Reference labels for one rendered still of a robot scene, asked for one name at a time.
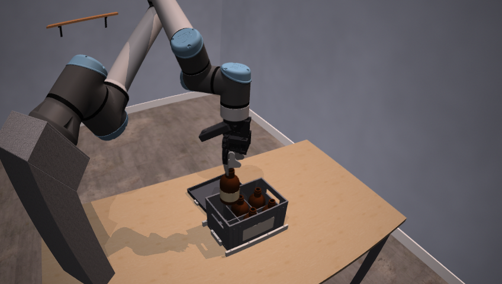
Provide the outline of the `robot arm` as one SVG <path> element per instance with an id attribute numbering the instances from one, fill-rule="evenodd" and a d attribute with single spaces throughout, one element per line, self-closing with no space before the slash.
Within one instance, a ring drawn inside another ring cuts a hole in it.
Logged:
<path id="1" fill-rule="evenodd" d="M 128 124 L 127 92 L 163 27 L 182 69 L 182 87 L 220 95 L 224 120 L 247 119 L 252 81 L 249 67 L 240 63 L 212 66 L 201 34 L 193 29 L 177 1 L 147 1 L 148 10 L 108 73 L 99 61 L 82 54 L 74 56 L 45 100 L 28 116 L 47 121 L 75 146 L 81 123 L 104 141 L 117 138 Z"/>

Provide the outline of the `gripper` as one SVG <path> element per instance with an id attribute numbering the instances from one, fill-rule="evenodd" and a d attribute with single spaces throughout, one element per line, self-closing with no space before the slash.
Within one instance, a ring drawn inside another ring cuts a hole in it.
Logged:
<path id="1" fill-rule="evenodd" d="M 251 117 L 243 121 L 223 121 L 229 124 L 230 131 L 223 134 L 222 140 L 222 160 L 224 170 L 229 176 L 229 168 L 241 167 L 238 160 L 243 160 L 251 143 L 250 122 Z"/>

